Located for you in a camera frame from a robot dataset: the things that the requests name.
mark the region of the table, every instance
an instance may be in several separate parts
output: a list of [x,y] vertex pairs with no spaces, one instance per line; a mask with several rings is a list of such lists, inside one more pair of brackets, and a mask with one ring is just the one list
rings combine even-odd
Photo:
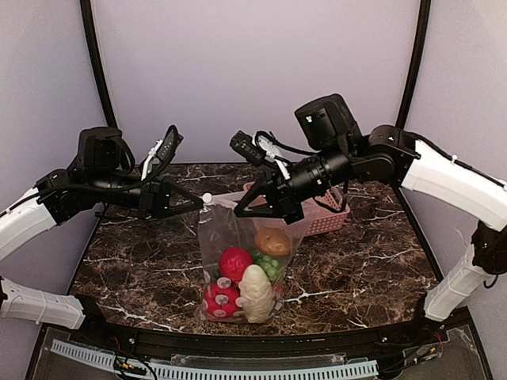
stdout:
[[[167,175],[202,195],[242,190],[247,164],[170,165]],[[295,335],[411,319],[436,278],[392,189],[351,183],[352,212],[334,232],[306,237],[286,273],[287,299],[267,325],[200,321],[204,284],[198,213],[137,220],[111,206],[79,266],[71,293],[93,296],[108,321],[143,329],[218,335]]]

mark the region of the pink basket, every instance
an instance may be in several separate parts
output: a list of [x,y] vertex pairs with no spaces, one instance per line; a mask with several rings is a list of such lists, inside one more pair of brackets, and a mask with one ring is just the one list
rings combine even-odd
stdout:
[[[244,184],[243,189],[248,191],[252,184],[254,183],[249,182]],[[329,189],[324,196],[318,196],[316,199],[319,202],[331,206],[335,210],[339,210],[341,207],[341,194],[337,188]],[[264,202],[265,201],[262,198],[257,198],[252,202],[252,205],[257,206]],[[315,217],[315,220],[311,223],[305,236],[324,234],[325,232],[341,229],[343,222],[347,219],[347,216],[349,216],[350,213],[349,205],[345,207],[345,211],[339,214],[334,214],[333,212],[326,210],[324,207],[320,207],[313,199],[305,200],[302,205],[305,214],[308,213],[309,215],[313,215]]]

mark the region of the white panel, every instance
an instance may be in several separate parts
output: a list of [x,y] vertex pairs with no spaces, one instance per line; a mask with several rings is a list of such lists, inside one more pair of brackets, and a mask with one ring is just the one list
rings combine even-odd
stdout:
[[[496,178],[507,178],[507,3],[433,2],[408,129]],[[407,194],[437,259],[448,272],[477,220],[428,196]],[[507,379],[507,284],[469,301],[495,379]]]
[[[0,209],[35,181],[65,168],[83,128],[104,125],[79,2],[0,2]],[[0,275],[64,293],[94,217],[79,215],[0,263]],[[0,320],[0,378],[25,378],[37,327]]]
[[293,112],[341,93],[364,133],[395,122],[419,1],[93,2],[120,127],[140,160],[168,124],[179,162],[244,160],[238,129],[306,147]]

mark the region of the plastic bag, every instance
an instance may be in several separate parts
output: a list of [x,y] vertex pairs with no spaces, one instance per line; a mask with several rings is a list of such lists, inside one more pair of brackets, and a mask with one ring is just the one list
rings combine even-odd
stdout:
[[213,196],[200,212],[198,238],[204,270],[201,320],[262,323],[283,305],[285,268],[312,220],[238,218],[244,192]]

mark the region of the dark marble surface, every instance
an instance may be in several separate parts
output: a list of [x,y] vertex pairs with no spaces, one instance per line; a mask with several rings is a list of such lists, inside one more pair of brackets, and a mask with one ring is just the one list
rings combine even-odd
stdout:
[[[202,195],[235,192],[249,165],[172,165],[176,182]],[[220,335],[289,335],[360,329],[411,318],[436,284],[390,188],[352,183],[338,231],[305,237],[286,273],[286,303],[267,325],[195,317],[204,283],[196,212],[139,221],[110,207],[78,270],[72,294],[95,297],[109,321],[144,329]]]

